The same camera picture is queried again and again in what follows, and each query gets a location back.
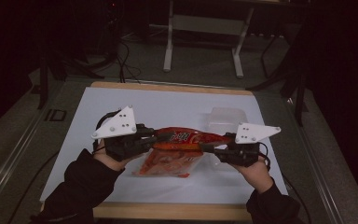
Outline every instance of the black sleeve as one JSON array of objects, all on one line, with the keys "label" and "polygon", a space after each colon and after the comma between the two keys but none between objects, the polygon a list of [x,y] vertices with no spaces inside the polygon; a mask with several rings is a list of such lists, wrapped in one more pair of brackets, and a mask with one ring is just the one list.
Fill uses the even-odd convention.
[{"label": "black sleeve", "polygon": [[67,167],[64,181],[46,198],[32,223],[94,223],[92,208],[104,201],[123,172],[109,169],[83,149]]},{"label": "black sleeve", "polygon": [[297,216],[299,203],[282,195],[275,183],[262,194],[255,190],[246,207],[254,224],[304,224]]}]

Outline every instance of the red snack bag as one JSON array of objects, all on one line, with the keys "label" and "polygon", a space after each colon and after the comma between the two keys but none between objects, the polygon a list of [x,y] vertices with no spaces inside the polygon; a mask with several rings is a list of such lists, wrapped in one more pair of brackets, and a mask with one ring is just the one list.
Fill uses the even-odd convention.
[{"label": "red snack bag", "polygon": [[156,130],[155,136],[170,135],[169,140],[156,142],[136,175],[178,175],[188,177],[203,155],[199,144],[220,146],[231,139],[194,129],[170,127]]}]

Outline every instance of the white bracket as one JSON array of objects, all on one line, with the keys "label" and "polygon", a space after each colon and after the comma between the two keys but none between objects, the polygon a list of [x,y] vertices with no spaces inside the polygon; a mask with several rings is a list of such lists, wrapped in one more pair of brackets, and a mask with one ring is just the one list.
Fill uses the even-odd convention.
[{"label": "white bracket", "polygon": [[116,137],[136,133],[132,106],[126,106],[92,134],[93,139]]},{"label": "white bracket", "polygon": [[264,125],[240,123],[235,136],[237,144],[256,143],[264,138],[280,133],[280,127],[270,127]]}]

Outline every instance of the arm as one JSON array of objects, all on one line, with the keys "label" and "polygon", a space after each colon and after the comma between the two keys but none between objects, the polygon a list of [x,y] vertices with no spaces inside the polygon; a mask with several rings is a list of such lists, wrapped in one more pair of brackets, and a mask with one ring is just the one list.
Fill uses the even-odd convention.
[{"label": "arm", "polygon": [[297,217],[299,203],[280,193],[263,158],[249,167],[232,166],[255,188],[246,204],[254,224],[303,224]]},{"label": "arm", "polygon": [[103,202],[113,189],[125,165],[107,156],[104,149],[91,155],[83,149],[68,165],[64,181],[46,198],[44,209],[33,223],[64,220],[64,223],[94,223],[92,208]]}]

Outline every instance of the cable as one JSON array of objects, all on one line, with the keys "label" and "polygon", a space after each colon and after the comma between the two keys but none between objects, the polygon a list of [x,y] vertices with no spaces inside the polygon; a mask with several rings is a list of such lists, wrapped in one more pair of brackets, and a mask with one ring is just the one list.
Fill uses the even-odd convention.
[{"label": "cable", "polygon": [[8,220],[7,224],[10,224],[13,221],[14,216],[16,216],[17,211],[20,208],[20,205],[22,203],[22,200],[24,200],[25,196],[28,193],[28,190],[30,189],[30,187],[32,186],[32,184],[34,183],[34,181],[36,180],[36,178],[39,176],[39,173],[42,172],[43,168],[45,168],[45,166],[54,158],[58,155],[60,151],[55,152],[50,158],[48,158],[47,161],[45,161],[45,163],[43,163],[43,165],[39,168],[39,170],[37,170],[36,174],[34,174],[34,177],[31,179],[31,182],[28,184],[27,188],[25,189],[25,191],[22,193],[21,198],[19,200],[19,202],[16,205],[16,208],[14,209],[13,213],[10,216],[10,219]]},{"label": "cable", "polygon": [[283,179],[289,184],[289,186],[293,189],[295,194],[297,195],[298,199],[300,200],[301,204],[303,205],[303,208],[305,212],[307,213],[308,223],[311,224],[312,220],[310,218],[310,211],[308,210],[308,207],[305,205],[304,201],[300,197],[299,193],[297,192],[296,188],[292,185],[292,183],[289,181],[289,179],[282,173]]}]

